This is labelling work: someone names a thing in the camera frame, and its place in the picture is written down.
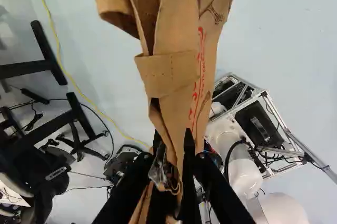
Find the chair wheel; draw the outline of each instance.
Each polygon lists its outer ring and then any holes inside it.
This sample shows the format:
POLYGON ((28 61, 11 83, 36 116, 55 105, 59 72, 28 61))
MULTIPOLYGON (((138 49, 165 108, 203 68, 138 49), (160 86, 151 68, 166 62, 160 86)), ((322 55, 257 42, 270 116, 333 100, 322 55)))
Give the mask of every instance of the chair wheel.
POLYGON ((83 153, 77 153, 77 162, 81 162, 84 158, 84 154, 83 153))

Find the yellow cable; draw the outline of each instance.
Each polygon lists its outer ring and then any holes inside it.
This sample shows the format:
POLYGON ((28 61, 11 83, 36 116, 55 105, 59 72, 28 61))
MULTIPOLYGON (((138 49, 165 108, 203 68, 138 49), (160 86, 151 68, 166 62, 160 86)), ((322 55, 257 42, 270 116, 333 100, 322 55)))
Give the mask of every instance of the yellow cable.
POLYGON ((111 121, 114 126, 116 127, 117 131, 125 138, 127 139, 130 139, 130 140, 133 140, 135 142, 138 142, 138 143, 141 143, 143 144, 144 146, 146 146, 148 149, 150 148, 149 145, 147 145, 145 142, 141 141, 141 140, 138 140, 138 139, 135 139, 133 137, 129 137, 127 135, 125 135, 120 129, 119 127, 116 125, 115 121, 113 119, 111 119, 108 115, 105 115, 103 112, 101 112, 97 105, 92 101, 90 100, 86 95, 84 95, 80 88, 77 86, 76 82, 74 81, 74 79, 72 78, 72 76, 67 72, 67 70, 64 68, 63 64, 62 64, 62 61, 61 61, 61 53, 60 53, 60 41, 57 37, 57 34, 56 34, 56 31, 55 31, 55 27, 54 27, 54 23, 53 23, 53 20, 52 20, 52 16, 51 16, 51 12, 46 4, 46 0, 42 0, 42 3, 43 3, 43 6, 45 7, 46 11, 47 11, 47 15, 48 15, 48 19, 49 19, 49 24, 51 26, 51 29, 52 29, 52 32, 53 32, 53 35, 54 35, 54 38, 55 38, 55 41, 56 41, 56 60, 62 70, 62 72, 70 79, 71 83, 73 84, 75 90, 81 95, 81 97, 83 97, 89 104, 91 104, 91 106, 94 108, 94 110, 99 114, 101 115, 102 117, 108 119, 109 121, 111 121))

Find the white cylinder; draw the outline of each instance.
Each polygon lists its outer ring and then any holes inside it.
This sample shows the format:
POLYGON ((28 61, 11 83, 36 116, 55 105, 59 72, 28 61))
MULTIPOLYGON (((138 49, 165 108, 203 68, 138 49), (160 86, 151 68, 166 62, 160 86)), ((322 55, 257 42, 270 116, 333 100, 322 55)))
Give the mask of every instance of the white cylinder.
MULTIPOLYGON (((230 147, 239 140, 240 136, 235 131, 223 132, 216 138, 219 155, 223 162, 229 154, 230 147)), ((228 166, 229 183, 244 204, 246 199, 254 197, 263 182, 262 175, 250 159, 247 150, 247 145, 237 145, 230 155, 228 166)))

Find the floor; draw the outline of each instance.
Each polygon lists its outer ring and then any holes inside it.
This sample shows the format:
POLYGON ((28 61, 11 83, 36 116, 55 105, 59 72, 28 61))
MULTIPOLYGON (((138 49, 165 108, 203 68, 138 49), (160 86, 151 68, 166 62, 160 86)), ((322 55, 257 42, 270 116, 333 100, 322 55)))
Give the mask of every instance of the floor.
MULTIPOLYGON (((147 118, 146 95, 133 61, 141 52, 139 41, 102 21, 94 0, 46 1, 61 42, 63 63, 77 85, 124 133, 151 144, 154 129, 147 118)), ((1 38, 10 48, 0 50, 1 60, 10 63, 42 58, 29 26, 34 19, 41 21, 55 48, 41 0, 1 0, 0 5, 7 10, 0 15, 0 31, 6 33, 0 32, 1 38)), ((332 0, 234 0, 219 41, 216 66, 216 78, 231 71, 269 89, 289 128, 335 170, 336 15, 332 0)), ((64 98, 66 92, 73 91, 70 84, 58 86, 45 72, 10 82, 48 98, 64 98)), ((26 101, 15 91, 10 96, 0 95, 1 105, 26 101)), ((35 108, 48 120, 66 110, 67 105, 55 101, 47 108, 35 108)), ((22 109, 17 116, 29 120, 32 112, 22 109)), ((95 116, 89 112, 87 116, 96 132, 103 130, 95 116)), ((105 122, 112 130, 115 150, 125 143, 143 147, 121 136, 108 120, 105 122)), ((91 148, 110 153, 111 141, 101 138, 91 148)), ((73 170, 102 176, 103 165, 97 158, 86 157, 73 170)), ((72 174, 70 188, 104 184, 100 179, 72 174)), ((312 224, 335 223, 336 186, 312 166, 268 180, 263 188, 298 199, 312 224)), ((91 223, 105 201, 104 188, 69 191, 54 199, 48 223, 91 223)))

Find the brown cloth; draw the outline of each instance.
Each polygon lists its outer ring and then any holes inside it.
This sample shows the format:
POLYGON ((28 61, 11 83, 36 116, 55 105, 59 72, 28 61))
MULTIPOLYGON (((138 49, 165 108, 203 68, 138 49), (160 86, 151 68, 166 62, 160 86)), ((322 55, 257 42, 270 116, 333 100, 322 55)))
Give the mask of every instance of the brown cloth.
MULTIPOLYGON (((149 118, 166 145, 168 162, 177 169, 177 191, 181 193, 185 130, 191 129, 195 151, 202 152, 217 42, 232 0, 96 3, 102 19, 141 41, 143 53, 135 57, 135 62, 145 85, 149 118)), ((146 190, 138 204, 140 208, 149 195, 146 190)), ((142 223, 138 218, 139 215, 133 223, 142 223)))

